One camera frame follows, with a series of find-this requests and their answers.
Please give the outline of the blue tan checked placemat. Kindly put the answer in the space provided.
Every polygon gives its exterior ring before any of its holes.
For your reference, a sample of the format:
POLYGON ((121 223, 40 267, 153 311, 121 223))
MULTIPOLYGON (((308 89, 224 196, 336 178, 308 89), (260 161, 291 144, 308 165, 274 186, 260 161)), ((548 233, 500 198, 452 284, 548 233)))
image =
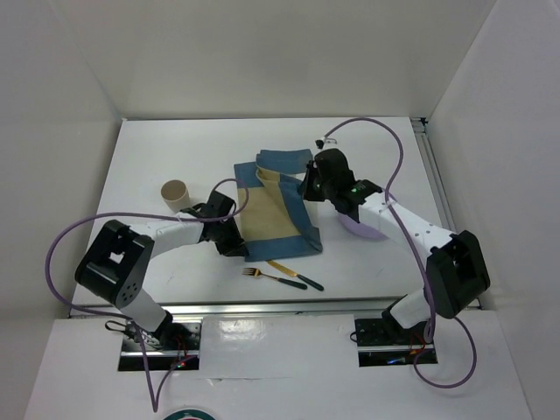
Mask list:
POLYGON ((260 150, 252 162, 234 165, 243 186, 238 200, 247 263, 315 256, 323 251, 319 228, 298 192, 312 152, 260 150))

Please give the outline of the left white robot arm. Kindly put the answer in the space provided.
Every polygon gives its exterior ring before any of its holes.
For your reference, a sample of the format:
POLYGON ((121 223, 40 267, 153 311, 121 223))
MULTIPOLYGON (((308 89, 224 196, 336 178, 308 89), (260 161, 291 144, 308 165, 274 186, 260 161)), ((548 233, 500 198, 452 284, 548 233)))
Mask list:
POLYGON ((168 251, 201 242, 213 242, 222 256, 248 254, 230 212, 235 202, 211 192, 207 202, 180 213, 178 221, 157 220, 128 226, 106 222, 75 271, 78 284, 112 304, 141 329, 154 349, 176 349, 188 331, 143 289, 151 259, 168 251))

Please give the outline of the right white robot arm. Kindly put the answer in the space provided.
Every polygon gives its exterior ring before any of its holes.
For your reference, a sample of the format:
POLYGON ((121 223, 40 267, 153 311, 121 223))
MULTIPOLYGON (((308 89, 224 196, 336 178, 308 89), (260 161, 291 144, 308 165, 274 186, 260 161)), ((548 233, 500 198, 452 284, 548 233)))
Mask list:
POLYGON ((453 233, 400 205, 380 186, 358 180, 338 149, 323 150, 309 161, 300 194, 307 201, 328 201, 339 214, 372 228, 411 251, 420 263, 423 288, 388 307, 381 331, 403 342, 416 325, 439 315, 452 319, 490 286, 477 237, 453 233))

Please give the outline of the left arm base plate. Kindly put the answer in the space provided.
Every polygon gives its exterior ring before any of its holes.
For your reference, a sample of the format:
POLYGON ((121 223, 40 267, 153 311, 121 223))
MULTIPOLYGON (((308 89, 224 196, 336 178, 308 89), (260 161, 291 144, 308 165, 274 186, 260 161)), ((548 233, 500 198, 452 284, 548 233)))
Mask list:
MULTIPOLYGON (((140 340, 134 327, 127 324, 108 321, 108 331, 122 335, 122 345, 117 370, 119 372, 144 371, 144 362, 140 340)), ((178 371, 195 371, 200 368, 200 338, 202 322, 188 319, 183 327, 186 332, 181 339, 174 339, 171 344, 162 345, 147 332, 142 332, 150 371, 166 371, 173 363, 179 363, 178 371)))

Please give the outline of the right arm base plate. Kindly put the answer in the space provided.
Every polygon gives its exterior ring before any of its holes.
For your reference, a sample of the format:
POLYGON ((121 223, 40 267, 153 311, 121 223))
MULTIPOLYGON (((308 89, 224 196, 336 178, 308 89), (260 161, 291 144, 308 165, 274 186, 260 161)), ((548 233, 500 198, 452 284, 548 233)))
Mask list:
POLYGON ((437 364, 435 347, 424 340, 422 322, 408 330, 393 329, 382 318, 356 318, 349 339, 357 346, 361 368, 437 364))

